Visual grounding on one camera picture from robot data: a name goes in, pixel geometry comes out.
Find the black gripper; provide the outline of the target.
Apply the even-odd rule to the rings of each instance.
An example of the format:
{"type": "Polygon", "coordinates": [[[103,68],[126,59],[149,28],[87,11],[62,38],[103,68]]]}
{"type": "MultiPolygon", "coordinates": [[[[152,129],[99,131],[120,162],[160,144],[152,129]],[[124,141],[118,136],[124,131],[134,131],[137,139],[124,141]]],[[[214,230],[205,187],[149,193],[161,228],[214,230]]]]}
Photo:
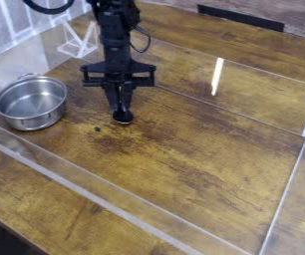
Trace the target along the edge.
{"type": "Polygon", "coordinates": [[[144,64],[134,60],[130,60],[128,68],[122,71],[109,71],[103,62],[82,65],[79,68],[83,74],[82,85],[85,87],[105,86],[110,110],[115,113],[120,110],[120,90],[115,85],[107,84],[125,84],[121,88],[121,109],[122,113],[130,113],[132,86],[152,87],[154,70],[154,65],[144,64]]]}

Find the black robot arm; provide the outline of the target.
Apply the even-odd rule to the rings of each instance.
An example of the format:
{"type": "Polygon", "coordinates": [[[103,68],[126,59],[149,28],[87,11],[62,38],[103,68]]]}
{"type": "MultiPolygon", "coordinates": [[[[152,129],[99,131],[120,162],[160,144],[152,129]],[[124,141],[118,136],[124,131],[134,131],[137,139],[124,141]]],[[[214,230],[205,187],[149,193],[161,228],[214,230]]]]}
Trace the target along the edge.
{"type": "Polygon", "coordinates": [[[134,0],[86,0],[99,25],[99,41],[105,60],[82,65],[82,84],[101,87],[109,101],[113,119],[120,124],[133,120],[130,102],[136,87],[153,86],[154,65],[133,60],[130,56],[130,30],[148,32],[138,27],[140,9],[134,0]]]}

